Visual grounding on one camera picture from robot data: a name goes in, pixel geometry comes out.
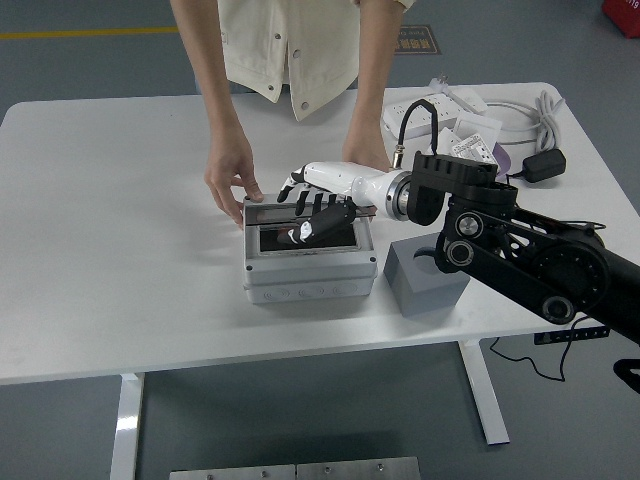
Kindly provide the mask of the person's left hand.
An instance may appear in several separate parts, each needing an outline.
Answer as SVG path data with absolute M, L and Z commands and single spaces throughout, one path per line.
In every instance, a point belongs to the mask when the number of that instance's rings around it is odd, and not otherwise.
M 349 132 L 342 147 L 342 160 L 382 172 L 391 168 L 380 131 Z

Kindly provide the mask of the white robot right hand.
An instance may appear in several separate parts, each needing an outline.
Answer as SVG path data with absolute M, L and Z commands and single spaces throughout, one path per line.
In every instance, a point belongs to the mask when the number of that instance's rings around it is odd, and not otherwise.
M 394 175 L 352 162 L 311 162 L 293 171 L 278 194 L 284 202 L 289 192 L 301 184 L 295 214 L 305 208 L 306 197 L 313 188 L 327 192 L 329 201 L 321 209 L 322 199 L 314 202 L 311 217 L 299 225 L 278 234 L 277 241 L 285 245 L 310 245 L 351 224 L 360 207 L 374 207 L 388 214 L 393 211 L 390 193 Z

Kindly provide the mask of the person's right hand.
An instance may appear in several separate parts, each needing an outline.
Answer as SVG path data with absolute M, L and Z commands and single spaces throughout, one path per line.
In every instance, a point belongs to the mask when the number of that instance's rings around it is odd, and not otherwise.
M 252 150 L 241 128 L 211 134 L 204 181 L 216 206 L 243 228 L 242 204 L 234 197 L 232 188 L 241 187 L 256 202 L 263 200 L 263 194 L 255 178 Z

